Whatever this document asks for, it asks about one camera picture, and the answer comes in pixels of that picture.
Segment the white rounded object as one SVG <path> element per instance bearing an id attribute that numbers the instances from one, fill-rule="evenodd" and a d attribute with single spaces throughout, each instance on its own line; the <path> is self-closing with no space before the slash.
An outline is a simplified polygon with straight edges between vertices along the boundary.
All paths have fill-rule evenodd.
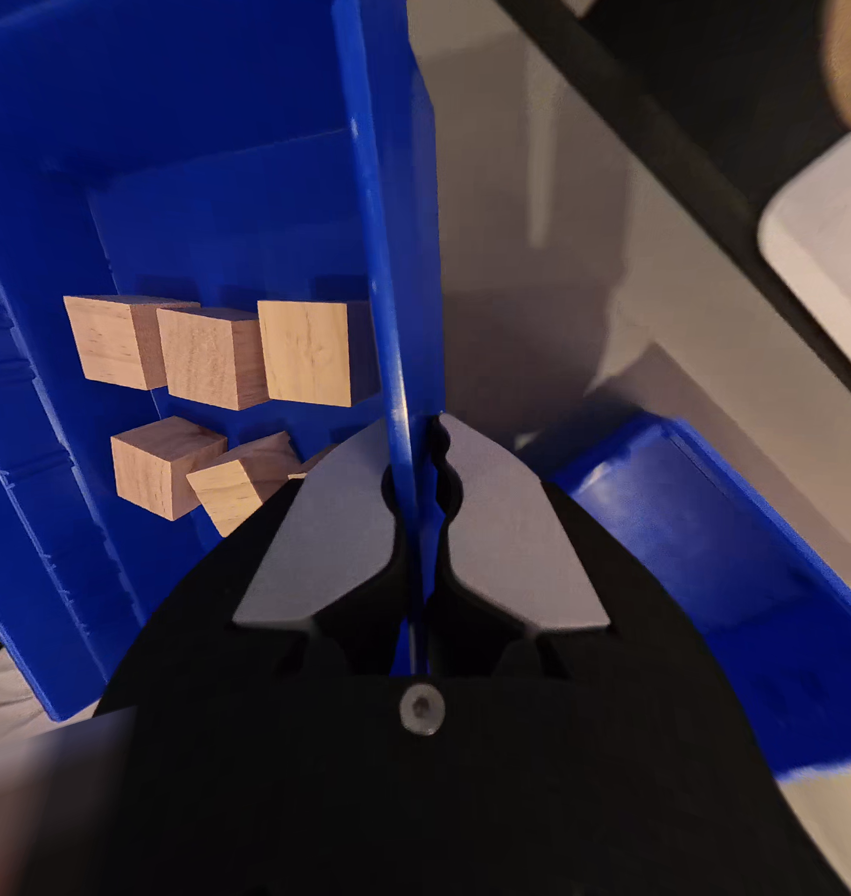
<path id="1" fill-rule="evenodd" d="M 851 362 L 851 133 L 768 202 L 760 254 Z"/>

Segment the group of wooden cubes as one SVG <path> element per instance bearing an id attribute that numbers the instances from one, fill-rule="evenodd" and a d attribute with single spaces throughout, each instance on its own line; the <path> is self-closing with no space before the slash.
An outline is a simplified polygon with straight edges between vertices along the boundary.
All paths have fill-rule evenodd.
<path id="1" fill-rule="evenodd" d="M 261 300 L 258 312 L 143 296 L 65 296 L 84 377 L 226 411 L 270 400 L 352 408 L 380 390 L 366 300 Z M 202 507 L 222 537 L 325 454 L 280 431 L 231 450 L 181 417 L 113 435 L 120 498 L 177 521 Z"/>

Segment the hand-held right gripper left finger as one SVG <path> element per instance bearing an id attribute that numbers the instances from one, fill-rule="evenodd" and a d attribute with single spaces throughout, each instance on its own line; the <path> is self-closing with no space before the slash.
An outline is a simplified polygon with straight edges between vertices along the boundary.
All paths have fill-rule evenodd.
<path id="1" fill-rule="evenodd" d="M 385 496 L 387 424 L 376 420 L 326 454 L 298 480 L 232 621 L 241 628 L 309 631 L 391 565 L 404 566 L 404 526 Z"/>

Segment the blue plastic bin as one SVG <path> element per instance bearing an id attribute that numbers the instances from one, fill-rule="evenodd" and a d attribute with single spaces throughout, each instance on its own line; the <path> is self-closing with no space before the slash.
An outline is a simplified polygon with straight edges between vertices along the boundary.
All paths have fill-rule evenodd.
<path id="1" fill-rule="evenodd" d="M 382 392 L 231 410 L 85 378 L 65 295 L 370 300 Z M 169 416 L 316 454 L 383 418 L 426 518 L 443 409 L 434 116 L 406 2 L 0 2 L 0 640 L 55 722 L 219 537 L 116 494 Z"/>
<path id="2" fill-rule="evenodd" d="M 639 412 L 533 469 L 689 616 L 778 778 L 851 766 L 851 588 L 694 427 Z"/>

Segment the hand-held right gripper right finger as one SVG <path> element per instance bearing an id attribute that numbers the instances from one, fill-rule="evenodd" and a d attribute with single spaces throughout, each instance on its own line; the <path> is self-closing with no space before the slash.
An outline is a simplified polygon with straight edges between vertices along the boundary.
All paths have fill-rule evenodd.
<path id="1" fill-rule="evenodd" d="M 607 628 L 610 617 L 539 476 L 449 413 L 431 432 L 451 583 L 529 633 Z"/>

